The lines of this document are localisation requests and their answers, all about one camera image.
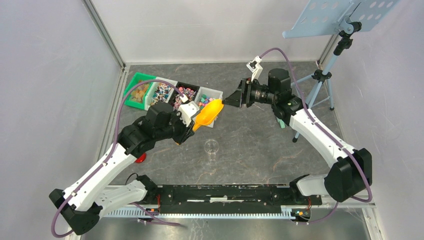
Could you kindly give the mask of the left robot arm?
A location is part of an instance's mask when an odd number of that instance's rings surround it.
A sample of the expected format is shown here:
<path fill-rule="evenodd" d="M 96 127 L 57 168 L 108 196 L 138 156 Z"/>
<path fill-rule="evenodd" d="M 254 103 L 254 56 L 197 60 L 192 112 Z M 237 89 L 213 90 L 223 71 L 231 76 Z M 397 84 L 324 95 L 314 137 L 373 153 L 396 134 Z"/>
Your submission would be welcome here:
<path fill-rule="evenodd" d="M 52 235 L 56 238 L 66 236 L 55 231 L 59 216 L 68 223 L 71 232 L 83 235 L 110 212 L 139 201 L 153 203 L 157 190 L 142 180 L 133 180 L 107 192 L 104 189 L 126 167 L 153 149 L 156 142 L 173 139 L 182 144 L 193 136 L 193 118 L 199 112 L 193 101 L 182 104 L 177 110 L 160 102 L 150 107 L 146 115 L 125 126 L 115 136 L 109 150 L 80 179 L 64 190 L 54 189 L 49 194 L 57 208 L 50 226 Z"/>

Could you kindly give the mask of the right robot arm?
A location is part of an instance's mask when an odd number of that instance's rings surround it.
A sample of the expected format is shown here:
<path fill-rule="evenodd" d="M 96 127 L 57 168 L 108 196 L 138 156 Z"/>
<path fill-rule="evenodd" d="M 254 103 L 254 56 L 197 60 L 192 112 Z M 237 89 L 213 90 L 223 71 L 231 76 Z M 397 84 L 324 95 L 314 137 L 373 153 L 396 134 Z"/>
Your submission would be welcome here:
<path fill-rule="evenodd" d="M 224 105 L 242 108 L 254 103 L 268 104 L 273 114 L 303 136 L 324 158 L 327 174 L 304 175 L 290 184 L 289 199 L 302 204 L 309 196 L 327 195 L 337 202 L 355 199 L 372 200 L 372 155 L 356 149 L 334 134 L 306 108 L 301 98 L 292 93 L 289 72 L 274 68 L 268 72 L 267 84 L 246 78 L 236 90 L 223 100 Z"/>

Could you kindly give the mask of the orange plastic scoop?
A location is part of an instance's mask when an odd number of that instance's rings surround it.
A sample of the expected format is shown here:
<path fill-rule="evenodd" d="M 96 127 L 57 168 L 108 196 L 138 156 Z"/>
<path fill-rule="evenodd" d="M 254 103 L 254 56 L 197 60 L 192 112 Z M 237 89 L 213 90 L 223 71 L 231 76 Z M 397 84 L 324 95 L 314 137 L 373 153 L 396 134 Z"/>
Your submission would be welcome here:
<path fill-rule="evenodd" d="M 220 114 L 224 104 L 221 99 L 215 99 L 206 105 L 195 117 L 193 131 L 196 132 L 200 127 L 210 125 Z"/>

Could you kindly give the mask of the clear plastic jar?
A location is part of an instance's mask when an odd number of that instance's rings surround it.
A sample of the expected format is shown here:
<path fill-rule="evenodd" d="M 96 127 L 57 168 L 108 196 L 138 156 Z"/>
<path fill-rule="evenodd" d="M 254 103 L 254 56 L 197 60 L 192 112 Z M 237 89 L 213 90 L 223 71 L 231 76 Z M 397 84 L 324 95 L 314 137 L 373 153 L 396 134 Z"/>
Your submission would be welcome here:
<path fill-rule="evenodd" d="M 204 144 L 204 150 L 209 155 L 215 155 L 219 151 L 219 143 L 215 139 L 208 139 Z"/>

